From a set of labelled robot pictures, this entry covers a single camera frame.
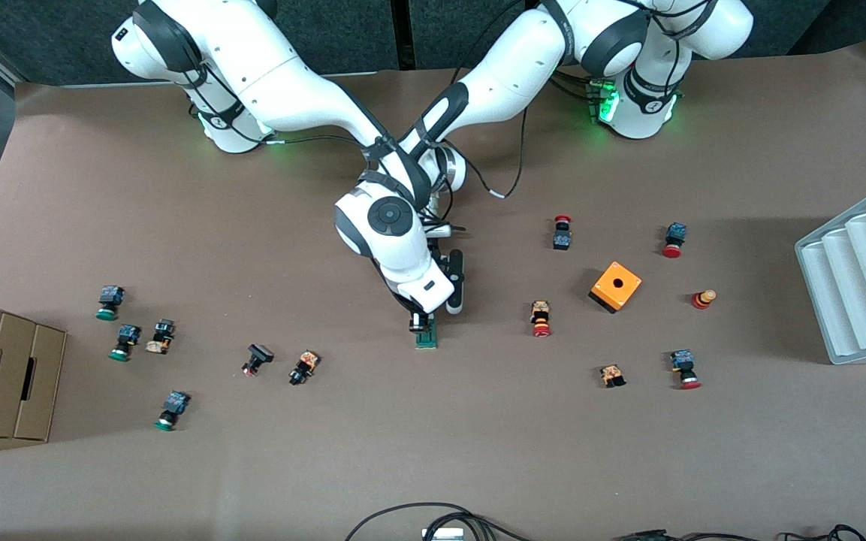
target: table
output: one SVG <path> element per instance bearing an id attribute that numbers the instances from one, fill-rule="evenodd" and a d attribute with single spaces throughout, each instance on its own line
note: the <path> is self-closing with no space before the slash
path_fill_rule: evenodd
<path id="1" fill-rule="evenodd" d="M 341 81 L 395 134 L 448 72 Z M 444 247 L 466 311 L 416 352 L 408 315 L 341 243 L 332 206 L 361 157 L 339 141 L 224 155 L 171 86 L 20 88 L 0 165 L 0 306 L 68 329 L 52 442 L 0 452 L 0 539 L 336 539 L 411 500 L 463 504 L 535 539 L 665 527 L 767 539 L 866 534 L 866 366 L 828 365 L 793 243 L 866 195 L 866 45 L 697 62 L 648 141 L 593 126 L 546 89 L 520 188 L 471 180 Z M 502 191 L 518 119 L 454 143 Z M 550 248 L 573 216 L 574 246 Z M 684 222 L 684 256 L 659 255 Z M 587 298 L 611 261 L 643 279 L 610 315 Z M 117 323 L 99 289 L 128 298 Z M 714 288 L 708 311 L 688 295 Z M 553 336 L 529 307 L 552 305 Z M 118 323 L 172 352 L 106 359 Z M 276 353 L 259 377 L 250 343 Z M 304 349 L 315 377 L 286 382 Z M 697 356 L 677 390 L 667 352 Z M 618 363 L 629 384 L 604 389 Z M 176 389 L 178 431 L 152 428 Z M 363 539 L 415 539 L 404 511 Z"/>

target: gray wall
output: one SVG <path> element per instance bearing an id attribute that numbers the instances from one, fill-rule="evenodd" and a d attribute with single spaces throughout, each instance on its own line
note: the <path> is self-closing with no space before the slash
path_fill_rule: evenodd
<path id="1" fill-rule="evenodd" d="M 135 81 L 113 57 L 110 35 L 136 4 L 135 0 L 0 0 L 0 51 L 36 83 Z M 398 66 L 388 0 L 284 0 L 276 22 L 310 68 L 320 73 Z"/>
<path id="2" fill-rule="evenodd" d="M 484 24 L 508 3 L 408 1 L 416 66 L 420 69 L 455 66 Z M 739 57 L 784 55 L 798 41 L 807 39 L 810 52 L 866 40 L 866 0 L 746 3 L 756 24 L 750 40 L 736 53 Z M 839 11 L 825 11 L 828 3 L 831 9 L 841 7 Z M 117 64 L 109 45 L 110 32 L 134 5 L 134 0 L 0 0 L 0 51 L 37 83 L 134 80 Z M 518 5 L 510 10 L 466 64 L 475 64 L 522 9 L 523 5 Z M 303 59 L 320 73 L 378 71 L 399 65 L 391 13 L 391 0 L 279 0 L 277 22 Z"/>

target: black cable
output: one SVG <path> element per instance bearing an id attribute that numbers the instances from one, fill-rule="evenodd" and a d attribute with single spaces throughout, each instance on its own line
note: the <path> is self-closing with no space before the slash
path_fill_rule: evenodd
<path id="1" fill-rule="evenodd" d="M 653 10 L 650 10 L 649 8 L 647 8 L 646 6 L 644 6 L 643 4 L 636 2 L 636 0 L 616 0 L 616 1 L 621 2 L 623 4 L 628 4 L 629 6 L 633 6 L 634 8 L 639 8 L 640 10 L 653 11 Z"/>
<path id="2" fill-rule="evenodd" d="M 523 153 L 526 151 L 526 113 L 530 110 L 529 107 L 523 109 L 523 123 L 519 127 L 519 167 L 516 171 L 516 178 L 512 181 L 512 186 L 509 187 L 509 191 L 504 195 L 499 194 L 498 192 L 492 191 L 490 189 L 490 194 L 496 196 L 496 198 L 506 199 L 512 192 L 516 189 L 516 186 L 519 185 L 519 179 L 523 177 Z"/>
<path id="3" fill-rule="evenodd" d="M 688 13 L 690 13 L 690 11 L 694 11 L 700 7 L 706 6 L 706 4 L 708 4 L 710 2 L 711 2 L 711 0 L 701 0 L 697 4 L 694 4 L 694 6 L 692 6 L 691 8 L 686 8 L 686 10 L 683 10 L 683 11 L 677 11 L 677 13 L 675 13 L 675 14 L 669 14 L 669 13 L 666 13 L 665 11 L 656 11 L 656 10 L 650 10 L 650 13 L 653 14 L 653 17 L 663 17 L 663 18 L 682 17 L 682 15 L 688 14 Z"/>
<path id="4" fill-rule="evenodd" d="M 473 49 L 476 48 L 476 45 L 478 45 L 478 42 L 480 42 L 480 40 L 483 40 L 484 35 L 486 35 L 487 32 L 490 31 L 492 25 L 496 24 L 496 21 L 499 20 L 499 17 L 502 17 L 502 15 L 507 13 L 507 11 L 511 10 L 512 7 L 522 1 L 523 0 L 511 0 L 511 2 L 509 2 L 505 5 L 504 8 L 502 8 L 502 11 L 500 11 L 500 13 L 496 14 L 496 16 L 487 23 L 487 26 L 483 28 L 483 32 L 480 32 L 480 35 L 477 35 L 476 40 L 473 41 L 473 44 L 469 45 L 469 50 L 466 51 L 466 55 L 463 55 L 463 59 L 460 60 L 460 64 L 457 64 L 456 71 L 453 72 L 453 77 L 449 80 L 450 85 L 452 85 L 452 83 L 456 83 L 456 79 L 460 76 L 460 69 L 463 69 L 463 64 L 466 64 L 466 60 L 469 59 L 469 55 L 473 54 Z"/>
<path id="5" fill-rule="evenodd" d="M 676 55 L 673 57 L 673 66 L 670 68 L 669 75 L 666 76 L 666 84 L 663 85 L 663 100 L 670 97 L 670 82 L 673 80 L 673 73 L 676 72 L 676 66 L 680 64 L 680 42 L 676 42 Z"/>
<path id="6" fill-rule="evenodd" d="M 272 141 L 272 144 L 292 144 L 292 143 L 306 143 L 306 141 L 344 141 L 344 143 L 351 143 L 356 145 L 356 147 L 364 148 L 363 145 L 360 144 L 360 141 L 356 141 L 354 138 L 343 137 L 343 136 L 333 136 L 333 134 L 319 134 L 318 136 L 309 136 L 309 137 L 299 137 L 299 138 L 279 138 L 278 140 Z"/>
<path id="7" fill-rule="evenodd" d="M 469 513 L 469 511 L 467 511 L 466 508 L 457 506 L 457 504 L 454 504 L 454 503 L 443 503 L 442 501 L 416 501 L 416 503 L 403 503 L 402 506 L 387 507 L 387 508 L 383 509 L 382 511 L 376 511 L 375 513 L 371 514 L 370 516 L 364 518 L 363 520 L 360 521 L 360 524 L 356 524 L 356 527 L 354 527 L 353 530 L 351 530 L 349 532 L 349 535 L 346 535 L 345 541 L 349 541 L 351 538 L 353 538 L 353 536 L 356 535 L 356 532 L 359 531 L 360 528 L 365 526 L 365 524 L 367 524 L 368 521 L 371 521 L 377 517 L 381 517 L 382 515 L 387 514 L 387 513 L 392 513 L 394 511 L 399 511 L 401 509 L 409 509 L 412 507 L 447 507 L 449 509 L 456 509 L 457 511 Z"/>
<path id="8" fill-rule="evenodd" d="M 487 530 L 497 530 L 497 531 L 501 532 L 502 534 L 507 535 L 507 537 L 514 538 L 516 541 L 532 541 L 529 538 L 522 537 L 521 535 L 517 535 L 514 532 L 507 530 L 507 528 L 499 526 L 498 524 L 494 523 L 494 521 L 484 519 L 483 517 L 478 516 L 478 515 L 473 514 L 473 513 L 469 513 L 469 512 L 466 514 L 453 513 L 452 515 L 447 515 L 447 516 L 450 517 L 449 521 L 460 520 L 460 518 L 467 518 L 467 519 L 477 521 L 477 523 L 479 523 L 481 525 L 481 527 L 485 526 L 485 527 L 487 527 Z M 439 521 L 433 522 L 433 524 L 439 524 L 440 527 L 444 526 L 444 524 L 446 524 L 446 523 L 447 523 L 447 521 L 443 521 L 441 524 L 439 523 Z M 431 541 L 432 540 L 432 535 L 430 535 L 430 529 L 429 528 L 427 528 L 427 537 L 428 538 L 424 539 L 424 541 Z"/>
<path id="9" fill-rule="evenodd" d="M 694 533 L 690 537 L 684 537 L 683 541 L 700 541 L 701 539 L 731 539 L 732 541 L 758 541 L 742 535 L 732 533 Z"/>
<path id="10" fill-rule="evenodd" d="M 592 77 L 577 77 L 576 75 L 566 73 L 565 71 L 559 71 L 559 69 L 553 71 L 553 76 L 560 77 L 560 79 L 564 79 L 566 81 L 577 83 L 577 85 L 586 85 L 586 83 L 589 83 L 590 80 L 592 80 Z"/>
<path id="11" fill-rule="evenodd" d="M 477 530 L 483 531 L 484 537 L 487 538 L 487 541 L 490 540 L 490 535 L 485 533 L 487 530 L 485 530 L 483 524 L 477 522 L 476 526 L 473 526 L 473 523 L 466 517 L 466 514 L 450 513 L 432 521 L 432 523 L 426 527 L 426 533 L 423 534 L 423 541 L 432 541 L 432 538 L 436 536 L 436 532 L 439 531 L 441 527 L 451 523 L 451 521 L 460 521 L 460 523 L 465 524 L 466 527 L 469 528 L 469 531 L 473 533 L 473 538 L 476 541 L 480 541 L 480 534 Z"/>
<path id="12" fill-rule="evenodd" d="M 563 93 L 565 93 L 566 95 L 570 95 L 572 97 L 575 97 L 576 99 L 581 99 L 583 101 L 590 101 L 587 96 L 578 95 L 576 92 L 573 92 L 573 90 L 567 89 L 566 86 L 560 85 L 560 83 L 558 83 L 556 79 L 550 79 L 549 83 L 556 88 L 562 90 Z"/>
<path id="13" fill-rule="evenodd" d="M 222 79 L 219 79 L 219 76 L 216 76 L 216 73 L 212 70 L 212 68 L 209 67 L 209 65 L 203 64 L 203 68 L 206 68 L 206 72 L 209 72 L 210 75 L 212 75 L 213 78 L 216 79 L 216 82 L 219 83 L 219 85 L 222 86 L 222 88 L 225 89 L 226 92 L 229 93 L 229 95 L 231 97 L 238 100 L 238 96 L 236 96 L 236 93 L 233 92 L 233 90 L 231 90 L 229 88 L 229 86 L 226 86 L 226 83 L 223 83 Z M 202 92 L 199 92 L 199 88 L 197 88 L 196 85 L 193 85 L 192 79 L 190 78 L 189 73 L 183 72 L 183 75 L 186 76 L 186 81 L 189 82 L 189 86 L 191 86 L 192 89 L 195 90 L 196 95 L 198 95 L 199 99 L 201 99 L 202 102 L 206 104 L 206 107 L 208 107 L 210 110 L 212 110 L 213 113 L 218 113 L 216 108 L 213 107 L 212 104 L 206 100 L 206 96 L 203 96 Z M 192 106 L 190 106 L 190 109 L 189 109 L 190 113 L 192 113 L 192 107 L 195 107 L 195 104 L 192 104 Z M 261 140 L 256 140 L 255 138 L 248 137 L 248 136 L 246 136 L 246 134 L 240 132 L 240 130 L 238 130 L 236 128 L 236 126 L 234 126 L 233 123 L 231 123 L 231 122 L 229 123 L 229 127 L 231 128 L 231 130 L 236 132 L 238 134 L 238 136 L 244 138 L 244 140 L 251 141 L 251 143 L 255 143 L 255 144 L 267 144 L 267 143 L 269 143 L 269 141 L 273 141 L 273 144 L 292 144 L 292 143 L 306 143 L 306 141 L 334 140 L 334 141 L 345 141 L 346 143 L 351 143 L 351 144 L 356 145 L 356 147 L 365 148 L 365 147 L 363 147 L 363 144 L 360 144 L 360 141 L 356 141 L 354 138 L 348 138 L 348 137 L 343 137 L 343 136 L 333 136 L 333 134 L 319 134 L 318 136 L 301 137 L 301 138 L 286 138 L 285 140 L 274 140 L 275 134 L 268 134 L 266 137 L 262 138 Z"/>
<path id="14" fill-rule="evenodd" d="M 782 535 L 783 541 L 790 541 L 791 539 L 794 541 L 842 541 L 840 540 L 840 532 L 844 531 L 854 534 L 858 541 L 866 541 L 866 537 L 863 537 L 861 532 L 854 530 L 854 528 L 847 526 L 847 524 L 837 524 L 837 526 L 834 527 L 834 530 L 831 530 L 830 533 L 826 535 L 817 535 L 817 537 L 803 537 L 803 535 L 789 532 L 783 532 L 780 535 Z"/>
<path id="15" fill-rule="evenodd" d="M 436 227 L 439 227 L 440 225 L 447 225 L 449 222 L 447 222 L 446 219 L 449 216 L 449 212 L 453 210 L 453 198 L 456 195 L 453 193 L 453 185 L 450 184 L 449 181 L 446 181 L 446 191 L 449 192 L 449 204 L 446 205 L 446 212 L 442 213 L 442 218 L 439 218 L 439 216 L 435 216 L 435 218 L 433 218 L 433 222 L 439 223 L 439 225 L 437 225 Z"/>
<path id="16" fill-rule="evenodd" d="M 509 191 L 506 192 L 505 195 L 502 195 L 502 194 L 500 194 L 500 192 L 496 192 L 496 191 L 494 191 L 494 189 L 490 188 L 490 185 L 488 185 L 487 181 L 485 181 L 485 178 L 483 178 L 483 174 L 480 172 L 480 168 L 477 168 L 476 164 L 474 164 L 473 161 L 470 160 L 470 158 L 466 157 L 466 154 L 463 154 L 463 152 L 461 152 L 459 150 L 459 148 L 456 148 L 456 145 L 453 145 L 453 143 L 449 143 L 449 141 L 444 140 L 447 144 L 450 144 L 451 147 L 453 147 L 453 150 L 456 150 L 457 154 L 459 154 L 460 157 L 463 158 L 463 160 L 466 160 L 466 164 L 469 165 L 469 167 L 471 169 L 473 169 L 474 172 L 476 172 L 476 176 L 480 177 L 480 184 L 483 185 L 483 188 L 485 189 L 485 191 L 489 192 L 495 198 L 506 199 L 510 195 L 512 195 L 512 191 L 514 191 L 514 189 L 516 189 L 516 185 L 519 184 L 519 179 L 523 176 L 523 153 L 524 153 L 525 148 L 526 148 L 526 111 L 527 110 L 529 110 L 528 107 L 526 107 L 526 109 L 523 110 L 523 124 L 519 128 L 519 168 L 518 168 L 518 171 L 516 171 L 516 178 L 514 179 L 514 181 L 512 181 L 512 186 L 509 187 Z"/>

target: green led light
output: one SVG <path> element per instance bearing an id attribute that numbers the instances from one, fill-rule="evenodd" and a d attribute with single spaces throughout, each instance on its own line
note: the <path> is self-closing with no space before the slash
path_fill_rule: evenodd
<path id="1" fill-rule="evenodd" d="M 676 95 L 670 99 L 670 108 L 666 110 L 666 118 L 663 119 L 663 122 L 669 121 L 673 117 L 673 106 L 676 105 Z"/>
<path id="2" fill-rule="evenodd" d="M 611 122 L 612 117 L 616 113 L 616 106 L 619 105 L 619 92 L 616 92 L 615 89 L 610 91 L 610 96 L 608 96 L 603 103 L 600 104 L 600 120 L 603 122 Z"/>
<path id="3" fill-rule="evenodd" d="M 607 95 L 600 103 L 600 121 L 610 122 L 616 113 L 616 107 L 619 105 L 619 92 L 616 92 L 616 83 L 614 81 L 604 81 L 600 86 L 601 95 Z"/>

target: orange push button enclosure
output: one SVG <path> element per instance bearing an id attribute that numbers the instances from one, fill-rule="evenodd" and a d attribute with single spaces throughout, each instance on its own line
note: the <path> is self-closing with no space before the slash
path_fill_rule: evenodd
<path id="1" fill-rule="evenodd" d="M 611 314 L 615 314 L 620 308 L 626 306 L 629 298 L 642 282 L 627 268 L 613 261 L 600 280 L 596 281 L 596 285 L 590 289 L 590 298 Z"/>

